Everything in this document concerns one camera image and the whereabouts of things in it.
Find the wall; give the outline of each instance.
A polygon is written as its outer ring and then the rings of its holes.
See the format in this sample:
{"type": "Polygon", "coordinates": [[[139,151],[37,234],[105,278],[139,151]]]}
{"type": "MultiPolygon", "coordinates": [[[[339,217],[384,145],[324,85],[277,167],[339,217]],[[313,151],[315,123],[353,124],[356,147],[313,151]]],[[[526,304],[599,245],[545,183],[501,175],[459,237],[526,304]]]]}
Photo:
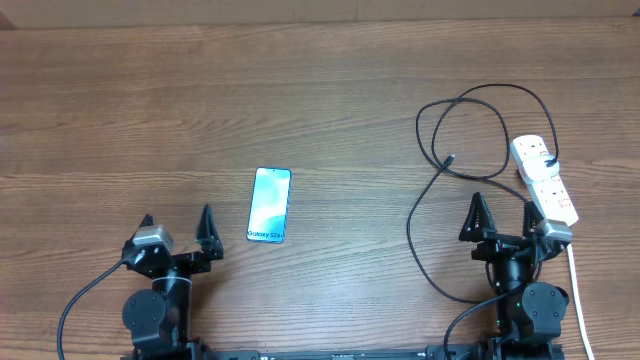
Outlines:
{"type": "Polygon", "coordinates": [[[638,0],[0,0],[0,28],[631,16],[639,7],[638,0]]]}

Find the smartphone screen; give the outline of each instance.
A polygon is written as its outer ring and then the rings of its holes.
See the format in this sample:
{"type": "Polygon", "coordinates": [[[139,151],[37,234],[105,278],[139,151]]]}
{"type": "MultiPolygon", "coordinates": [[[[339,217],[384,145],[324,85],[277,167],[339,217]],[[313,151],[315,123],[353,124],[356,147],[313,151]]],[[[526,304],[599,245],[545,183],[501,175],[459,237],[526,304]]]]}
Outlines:
{"type": "Polygon", "coordinates": [[[290,170],[256,170],[247,240],[271,243],[284,241],[290,188],[290,170]]]}

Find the wooden table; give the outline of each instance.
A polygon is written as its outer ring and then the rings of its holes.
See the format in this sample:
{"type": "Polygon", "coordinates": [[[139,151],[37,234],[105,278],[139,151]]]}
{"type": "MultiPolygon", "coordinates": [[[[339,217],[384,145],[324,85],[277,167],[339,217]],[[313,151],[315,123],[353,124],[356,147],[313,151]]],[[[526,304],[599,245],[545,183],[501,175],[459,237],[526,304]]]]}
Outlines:
{"type": "MultiPolygon", "coordinates": [[[[420,348],[467,308],[432,289],[405,222],[434,174],[416,144],[425,103],[486,82],[538,93],[552,112],[580,290],[598,359],[640,357],[640,21],[428,21],[0,32],[0,358],[54,359],[58,318],[114,264],[152,213],[194,250],[212,205],[225,259],[194,277],[192,334],[220,350],[420,348]],[[245,239],[256,167],[293,171],[287,239],[245,239]]],[[[513,137],[544,114],[517,90],[494,104],[513,137]]],[[[430,138],[433,117],[422,131],[430,138]]],[[[437,141],[454,168],[500,166],[497,118],[456,108],[437,141]]],[[[499,180],[525,192],[513,162],[499,180]]],[[[498,228],[518,234],[522,203],[443,176],[413,221],[417,251],[454,295],[486,298],[483,264],[458,232],[483,191],[498,228]]],[[[566,256],[542,280],[571,290],[566,256]]],[[[76,305],[68,359],[131,350],[121,309],[149,287],[118,270],[76,305]]],[[[452,341],[493,329],[491,311],[452,341]]],[[[570,305],[559,340],[585,358],[570,305]]]]}

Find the light blue smartphone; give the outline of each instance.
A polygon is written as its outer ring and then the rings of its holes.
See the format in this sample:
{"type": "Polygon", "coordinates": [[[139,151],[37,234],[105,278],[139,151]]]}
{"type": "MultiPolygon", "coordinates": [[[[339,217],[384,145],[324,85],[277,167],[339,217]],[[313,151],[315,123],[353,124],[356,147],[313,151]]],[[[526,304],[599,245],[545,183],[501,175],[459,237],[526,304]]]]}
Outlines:
{"type": "Polygon", "coordinates": [[[291,170],[256,170],[247,240],[269,243],[284,241],[290,190],[291,170]]]}

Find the power strip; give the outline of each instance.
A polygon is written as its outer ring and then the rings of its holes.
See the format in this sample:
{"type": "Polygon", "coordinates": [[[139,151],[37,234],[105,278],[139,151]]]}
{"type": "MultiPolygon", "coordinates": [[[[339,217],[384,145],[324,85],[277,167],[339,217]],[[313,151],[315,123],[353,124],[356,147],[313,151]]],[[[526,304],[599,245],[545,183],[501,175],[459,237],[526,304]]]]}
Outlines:
{"type": "MultiPolygon", "coordinates": [[[[547,166],[547,161],[553,159],[542,137],[538,135],[524,135],[515,138],[511,142],[511,153],[518,164],[520,176],[527,184],[529,193],[536,207],[546,219],[564,221],[571,226],[578,221],[578,214],[569,198],[567,189],[560,179],[560,164],[556,161],[553,166],[547,166]]],[[[567,246],[569,257],[569,273],[571,274],[571,287],[573,300],[576,304],[580,336],[584,344],[587,358],[594,360],[591,344],[587,337],[587,328],[582,315],[580,294],[578,293],[578,276],[573,259],[573,247],[567,246]]]]}

